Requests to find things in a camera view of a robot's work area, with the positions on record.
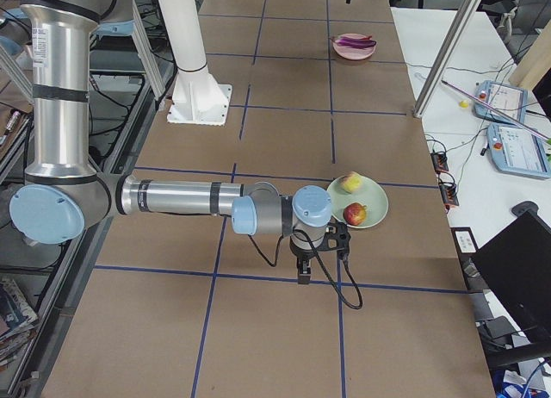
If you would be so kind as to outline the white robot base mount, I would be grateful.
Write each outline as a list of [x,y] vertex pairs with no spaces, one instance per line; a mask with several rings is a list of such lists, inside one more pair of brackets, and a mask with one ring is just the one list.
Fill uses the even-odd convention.
[[176,63],[167,121],[222,126],[232,95],[210,73],[195,0],[158,0]]

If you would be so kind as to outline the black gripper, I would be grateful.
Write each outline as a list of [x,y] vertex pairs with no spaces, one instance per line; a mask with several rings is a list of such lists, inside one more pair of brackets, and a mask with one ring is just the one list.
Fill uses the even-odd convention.
[[329,222],[325,227],[296,225],[290,237],[290,249],[296,257],[297,283],[311,282],[310,261],[316,252],[336,252],[338,260],[349,263],[350,239],[348,226],[340,221]]

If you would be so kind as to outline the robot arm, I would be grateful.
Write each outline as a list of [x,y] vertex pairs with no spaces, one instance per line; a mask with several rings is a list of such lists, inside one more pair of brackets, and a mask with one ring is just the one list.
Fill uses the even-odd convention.
[[350,255],[347,227],[314,185],[291,196],[270,183],[158,181],[133,174],[127,155],[114,172],[89,161],[90,37],[101,25],[133,29],[134,0],[20,0],[32,25],[34,160],[9,215],[28,239],[59,244],[115,215],[226,217],[235,233],[287,239],[298,281],[307,284],[322,252]]

